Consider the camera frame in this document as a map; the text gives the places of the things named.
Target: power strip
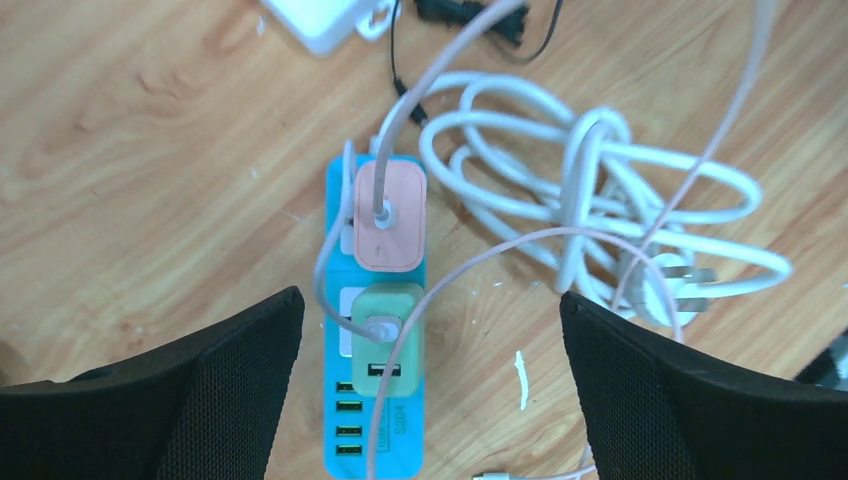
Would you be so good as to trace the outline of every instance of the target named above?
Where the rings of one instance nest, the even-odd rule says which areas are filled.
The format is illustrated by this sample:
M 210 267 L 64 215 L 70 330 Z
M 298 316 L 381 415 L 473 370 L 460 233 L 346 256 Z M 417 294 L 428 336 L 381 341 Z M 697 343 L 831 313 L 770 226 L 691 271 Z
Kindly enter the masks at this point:
M 372 161 L 359 155 L 357 167 Z M 392 160 L 413 162 L 412 157 Z M 341 202 L 342 158 L 327 169 L 326 230 L 329 232 Z M 413 283 L 426 287 L 427 259 L 410 272 L 376 273 L 363 269 L 353 256 L 353 226 L 346 225 L 339 243 L 327 263 L 325 285 L 329 302 L 345 317 L 350 317 L 356 296 L 377 283 Z M 365 478 L 365 448 L 374 398 L 353 389 L 352 338 L 335 323 L 324 322 L 324 464 L 327 472 L 339 480 Z M 377 443 L 377 478 L 403 479 L 418 474 L 424 464 L 424 415 L 426 375 L 410 397 L 386 400 Z

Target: white power brick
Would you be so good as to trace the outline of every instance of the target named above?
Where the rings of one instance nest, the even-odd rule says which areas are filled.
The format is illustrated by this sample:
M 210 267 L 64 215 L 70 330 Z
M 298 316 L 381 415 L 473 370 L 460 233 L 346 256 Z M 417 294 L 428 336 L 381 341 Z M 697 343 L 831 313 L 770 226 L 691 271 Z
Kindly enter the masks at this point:
M 313 55 L 320 57 L 333 53 L 354 30 L 369 42 L 380 38 L 391 26 L 395 5 L 394 0 L 262 0 L 262 3 Z

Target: green charger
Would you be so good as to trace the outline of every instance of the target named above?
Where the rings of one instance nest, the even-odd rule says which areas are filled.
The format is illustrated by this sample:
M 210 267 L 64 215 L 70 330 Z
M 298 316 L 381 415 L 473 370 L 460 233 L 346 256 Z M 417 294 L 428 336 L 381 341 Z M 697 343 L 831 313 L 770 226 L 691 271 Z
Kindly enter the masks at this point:
M 351 322 L 384 330 L 391 335 L 402 325 L 424 296 L 424 289 L 414 283 L 378 283 L 360 293 L 351 305 Z M 424 323 L 416 322 L 409 332 L 392 371 L 389 397 L 409 397 L 418 390 L 424 372 Z M 380 377 L 394 342 L 375 343 L 353 335 L 351 360 L 353 388 L 363 397 L 376 397 Z

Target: black cable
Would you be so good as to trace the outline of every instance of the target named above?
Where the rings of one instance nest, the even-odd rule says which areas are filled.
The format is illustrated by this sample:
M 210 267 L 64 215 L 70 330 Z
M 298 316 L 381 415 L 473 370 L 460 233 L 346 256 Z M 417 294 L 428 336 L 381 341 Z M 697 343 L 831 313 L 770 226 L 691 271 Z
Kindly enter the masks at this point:
M 554 30 L 556 30 L 557 20 L 559 20 L 559 14 L 562 11 L 562 4 L 563 0 L 557 0 L 556 5 L 554 5 L 554 13 L 551 14 L 551 23 L 550 25 L 548 25 L 548 33 L 545 34 L 545 40 L 542 42 L 542 45 L 530 55 L 527 55 L 525 57 L 519 57 L 518 55 L 504 48 L 504 46 L 501 45 L 498 40 L 492 35 L 489 36 L 489 40 L 492 42 L 492 45 L 495 47 L 496 50 L 498 50 L 498 52 L 504 57 L 507 62 L 512 63 L 513 65 L 527 65 L 533 60 L 539 58 L 539 55 L 541 55 L 545 51 L 545 49 L 548 48 L 548 44 L 551 43 L 551 38 L 553 38 L 554 36 Z
M 395 8 L 392 10 L 391 32 L 389 34 L 389 56 L 392 64 L 392 85 L 395 87 L 395 92 L 397 92 L 398 97 L 402 97 L 406 93 L 407 88 L 406 84 L 403 83 L 403 80 L 401 80 L 397 74 L 397 64 L 395 62 L 395 23 L 397 23 L 397 12 L 399 6 L 400 0 L 395 0 Z M 409 114 L 409 119 L 419 127 L 424 125 L 427 121 L 427 112 L 424 111 L 424 107 L 422 107 L 420 103 L 415 105 L 415 109 Z
M 418 18 L 426 22 L 465 26 L 487 5 L 475 0 L 415 0 L 415 7 L 418 10 Z M 524 34 L 524 19 L 529 11 L 527 5 L 522 5 L 493 25 L 489 32 L 500 35 L 514 47 L 520 46 L 521 36 Z
M 400 6 L 400 2 L 401 0 L 395 0 L 395 7 L 394 10 L 392 10 L 391 32 L 389 35 L 389 56 L 392 68 L 392 85 L 394 86 L 398 97 L 403 96 L 407 92 L 406 84 L 403 80 L 401 80 L 397 73 L 397 60 L 395 58 L 395 26 L 397 23 L 398 7 Z M 521 46 L 521 37 L 524 34 L 524 20 L 529 12 L 529 8 L 526 5 L 503 18 L 500 22 L 495 24 L 495 26 L 489 29 L 489 33 L 493 34 L 489 36 L 489 40 L 491 40 L 492 45 L 499 51 L 501 56 L 503 56 L 507 62 L 515 65 L 526 65 L 538 58 L 551 43 L 554 31 L 556 30 L 557 20 L 559 20 L 559 14 L 562 11 L 563 3 L 563 0 L 556 0 L 553 14 L 551 14 L 551 23 L 548 25 L 548 32 L 545 35 L 545 40 L 532 54 L 525 57 L 519 57 L 508 51 L 494 36 L 494 34 L 497 34 L 514 47 Z M 462 26 L 468 24 L 468 22 L 473 20 L 474 17 L 486 8 L 486 5 L 473 0 L 465 0 L 461 3 L 456 0 L 415 0 L 415 6 L 418 11 L 418 17 L 422 20 L 444 22 L 447 25 Z M 409 118 L 416 125 L 422 126 L 427 121 L 428 117 L 424 107 L 422 107 L 419 103 L 415 106 L 415 109 L 409 115 Z

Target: white power plug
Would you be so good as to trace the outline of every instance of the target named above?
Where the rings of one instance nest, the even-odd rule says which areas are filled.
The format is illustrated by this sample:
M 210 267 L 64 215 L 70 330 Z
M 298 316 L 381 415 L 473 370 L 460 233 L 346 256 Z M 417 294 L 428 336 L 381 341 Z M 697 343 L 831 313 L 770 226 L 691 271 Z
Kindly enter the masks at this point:
M 354 30 L 369 42 L 380 38 L 391 25 L 395 4 L 394 0 L 262 0 L 262 3 L 313 55 L 321 57 L 333 53 Z
M 624 253 L 619 262 L 620 269 L 627 268 L 633 260 L 632 255 Z M 709 269 L 697 269 L 693 262 L 687 261 L 677 253 L 653 255 L 660 271 L 663 272 L 668 290 L 677 300 L 677 318 L 680 326 L 688 325 L 698 313 L 708 308 L 707 299 L 699 295 L 699 286 L 715 281 L 715 273 Z M 663 294 L 661 281 L 651 275 L 643 265 L 636 268 L 628 279 L 624 298 L 630 303 L 640 318 L 658 327 L 671 327 L 671 316 Z

